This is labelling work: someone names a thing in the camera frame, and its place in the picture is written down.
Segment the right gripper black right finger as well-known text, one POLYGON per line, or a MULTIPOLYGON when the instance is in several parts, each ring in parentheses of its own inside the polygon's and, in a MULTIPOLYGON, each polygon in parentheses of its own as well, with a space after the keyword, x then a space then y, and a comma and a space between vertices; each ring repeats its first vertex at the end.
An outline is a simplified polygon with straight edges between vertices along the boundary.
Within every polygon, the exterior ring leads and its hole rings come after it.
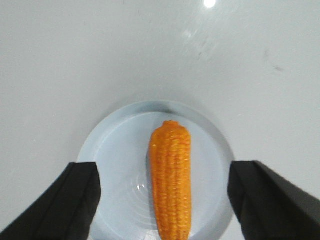
POLYGON ((320 201, 257 160, 233 161, 227 194, 246 240, 318 240, 320 201))

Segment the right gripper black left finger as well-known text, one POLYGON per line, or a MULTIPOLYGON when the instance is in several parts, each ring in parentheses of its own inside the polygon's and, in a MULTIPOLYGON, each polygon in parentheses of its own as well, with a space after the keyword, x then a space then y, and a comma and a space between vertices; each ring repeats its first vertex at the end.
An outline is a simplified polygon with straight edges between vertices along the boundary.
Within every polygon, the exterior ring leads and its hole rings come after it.
POLYGON ((16 220, 2 240, 86 240, 102 190, 96 163, 71 162, 16 220))

